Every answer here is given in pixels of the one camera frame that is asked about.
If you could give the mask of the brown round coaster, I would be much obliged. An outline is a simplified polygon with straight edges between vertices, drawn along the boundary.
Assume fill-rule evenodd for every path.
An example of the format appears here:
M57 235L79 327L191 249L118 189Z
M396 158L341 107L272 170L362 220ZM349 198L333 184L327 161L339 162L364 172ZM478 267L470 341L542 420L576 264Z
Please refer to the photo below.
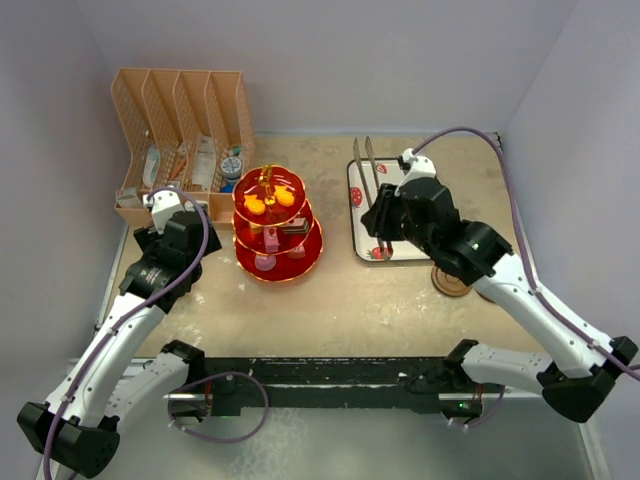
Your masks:
M471 292L471 288L460 279L447 274L437 266L431 269L431 281L434 287L447 297L460 298Z
M489 297L485 296L484 294L481 294L480 292L476 292L476 293L477 293L477 294L478 294L478 295L479 295L483 300L485 300L485 301L487 301L487 302L489 302L489 303L491 303L491 304L495 304L495 302L494 302L491 298L489 298Z

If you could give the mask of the red three-tier cake stand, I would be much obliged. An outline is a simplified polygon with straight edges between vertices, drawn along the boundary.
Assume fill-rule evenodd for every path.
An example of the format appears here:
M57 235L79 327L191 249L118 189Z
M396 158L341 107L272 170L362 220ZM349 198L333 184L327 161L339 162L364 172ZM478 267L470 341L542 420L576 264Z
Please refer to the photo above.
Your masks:
M285 208L276 202L276 185L286 185L294 192L296 201L292 207ZM243 206L245 195L257 195L261 198L266 205L265 213L260 216L248 213ZM296 280L312 270L323 252L324 241L321 224L314 215L306 186L299 175L279 165L253 168L235 185L232 200L235 255L245 272L263 282L283 283ZM284 235L278 226L296 217L308 219L309 231L303 235ZM250 229L251 223L263 225L264 228L277 228L280 246L276 253L269 254L265 251L263 233L254 235ZM288 258L287 252L300 244L305 247L306 257ZM266 272L257 270L254 265L257 254L275 255L275 267Z

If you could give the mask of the pink striped cake slice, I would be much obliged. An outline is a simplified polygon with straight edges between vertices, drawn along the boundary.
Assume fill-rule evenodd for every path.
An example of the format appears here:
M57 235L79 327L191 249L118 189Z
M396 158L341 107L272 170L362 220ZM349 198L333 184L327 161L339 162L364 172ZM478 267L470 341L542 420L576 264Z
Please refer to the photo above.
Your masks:
M279 250L278 230L276 227L266 227L263 229L263 239L265 251L269 254Z

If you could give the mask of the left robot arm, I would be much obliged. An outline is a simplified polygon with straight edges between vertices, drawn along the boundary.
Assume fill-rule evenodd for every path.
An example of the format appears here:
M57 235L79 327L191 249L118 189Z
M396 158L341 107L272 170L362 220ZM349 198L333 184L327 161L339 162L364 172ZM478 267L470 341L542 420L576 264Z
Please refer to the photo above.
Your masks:
M133 356L201 274L204 256L221 244L207 215L178 210L161 228L135 233L141 258L127 270L104 324L61 384L42 403L28 402L17 422L41 454L40 479L93 478L114 457L121 430L154 394L194 392L204 365L162 353L150 371L118 384Z

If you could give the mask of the white strawberry enamel tray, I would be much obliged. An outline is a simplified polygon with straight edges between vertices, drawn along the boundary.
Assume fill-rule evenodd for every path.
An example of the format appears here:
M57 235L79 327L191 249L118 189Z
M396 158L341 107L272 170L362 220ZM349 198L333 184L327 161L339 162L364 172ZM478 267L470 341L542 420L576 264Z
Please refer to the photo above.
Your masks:
M403 172L395 158L376 158L376 171L380 183L398 184L403 179ZM351 236L356 255L366 262L382 262L383 252L377 240L370 237L361 223L362 216L369 208L363 182L355 160L347 165L347 185L351 204ZM391 243L390 261L426 261L428 256L407 241Z

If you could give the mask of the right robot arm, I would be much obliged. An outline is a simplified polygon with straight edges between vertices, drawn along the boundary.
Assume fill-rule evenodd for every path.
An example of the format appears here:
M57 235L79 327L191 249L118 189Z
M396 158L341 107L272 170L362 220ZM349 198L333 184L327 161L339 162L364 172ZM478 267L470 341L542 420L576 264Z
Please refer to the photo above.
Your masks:
M544 349L541 356L526 355L468 341L444 369L456 391L476 383L515 387L585 423L639 352L629 337L607 335L531 286L512 245L488 224L461 218L449 189L436 178L381 184L361 222L371 237L412 244L444 273L501 307Z

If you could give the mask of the pink heart cake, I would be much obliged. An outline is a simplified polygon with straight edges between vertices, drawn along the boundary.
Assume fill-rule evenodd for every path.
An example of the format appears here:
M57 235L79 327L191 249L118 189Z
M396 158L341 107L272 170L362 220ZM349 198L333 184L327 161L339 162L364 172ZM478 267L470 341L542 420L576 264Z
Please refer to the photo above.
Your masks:
M300 244L287 252L287 257L291 259L302 259L306 257L305 247Z

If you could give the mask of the chocolate cake slice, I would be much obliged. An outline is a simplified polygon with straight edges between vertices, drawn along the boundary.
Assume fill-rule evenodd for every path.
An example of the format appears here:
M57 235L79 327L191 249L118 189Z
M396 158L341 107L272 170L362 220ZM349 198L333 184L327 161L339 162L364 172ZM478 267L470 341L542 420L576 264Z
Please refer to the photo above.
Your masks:
M310 229L310 224L305 217L296 217L287 223L278 226L284 235L303 235Z

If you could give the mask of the orange fish pastry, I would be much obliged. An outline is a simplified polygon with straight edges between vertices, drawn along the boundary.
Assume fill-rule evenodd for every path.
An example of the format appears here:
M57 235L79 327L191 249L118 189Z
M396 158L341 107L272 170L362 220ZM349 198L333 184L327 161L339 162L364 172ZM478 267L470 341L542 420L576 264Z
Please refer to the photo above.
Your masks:
M296 201L294 192L290 191L286 185L276 185L274 196L276 202L285 208L292 207Z
M254 216L263 215L266 211L264 201L257 195L245 195L243 206L248 213Z

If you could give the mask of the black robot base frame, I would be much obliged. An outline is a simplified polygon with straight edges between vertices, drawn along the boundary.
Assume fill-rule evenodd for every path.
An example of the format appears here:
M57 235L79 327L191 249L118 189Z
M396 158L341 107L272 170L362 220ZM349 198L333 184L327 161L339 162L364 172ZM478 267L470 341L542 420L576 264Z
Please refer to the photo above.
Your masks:
M207 357L173 340L164 353L189 370L185 389L198 380L211 385L212 416L238 416L245 408L401 409L419 414L481 415L482 394L501 387L478 384L443 357Z

